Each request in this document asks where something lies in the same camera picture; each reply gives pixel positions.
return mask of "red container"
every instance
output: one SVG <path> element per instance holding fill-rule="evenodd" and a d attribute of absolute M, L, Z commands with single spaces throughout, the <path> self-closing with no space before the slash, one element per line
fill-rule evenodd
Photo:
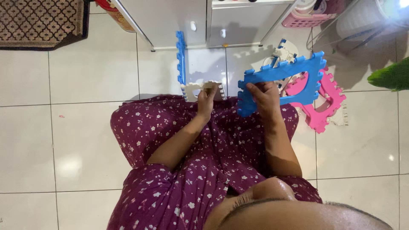
<path fill-rule="evenodd" d="M 130 33 L 136 32 L 110 0 L 95 1 L 101 8 L 103 8 L 109 15 L 111 15 L 111 17 L 119 24 L 122 29 Z"/>

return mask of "pink container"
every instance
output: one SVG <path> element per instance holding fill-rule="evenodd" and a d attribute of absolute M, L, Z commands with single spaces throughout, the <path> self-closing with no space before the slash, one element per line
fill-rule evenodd
<path fill-rule="evenodd" d="M 337 14 L 313 14 L 311 17 L 305 17 L 294 10 L 284 19 L 282 24 L 284 27 L 290 28 L 314 27 L 336 16 Z"/>
<path fill-rule="evenodd" d="M 283 21 L 284 27 L 290 28 L 305 28 L 321 25 L 328 19 L 337 17 L 338 14 L 344 11 L 344 0 L 329 0 L 325 14 L 300 14 L 293 10 Z"/>

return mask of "purple floral dress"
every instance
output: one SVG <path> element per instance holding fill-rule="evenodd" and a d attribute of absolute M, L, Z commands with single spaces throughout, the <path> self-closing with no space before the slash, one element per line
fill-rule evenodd
<path fill-rule="evenodd" d="M 298 124 L 294 107 L 281 106 L 291 139 Z M 215 102 L 208 124 L 175 171 L 146 165 L 152 153 L 197 113 L 197 104 L 181 96 L 160 95 L 123 104 L 111 128 L 129 164 L 122 195 L 109 230 L 202 229 L 229 187 L 239 194 L 269 177 L 263 123 L 257 113 L 237 115 L 237 98 Z M 322 203 L 317 190 L 298 177 L 279 177 L 300 201 Z"/>

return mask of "brown rug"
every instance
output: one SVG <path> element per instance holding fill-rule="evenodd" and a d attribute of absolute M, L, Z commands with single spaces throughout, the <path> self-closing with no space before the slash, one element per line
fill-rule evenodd
<path fill-rule="evenodd" d="M 88 35 L 88 0 L 0 0 L 0 50 L 54 50 Z"/>

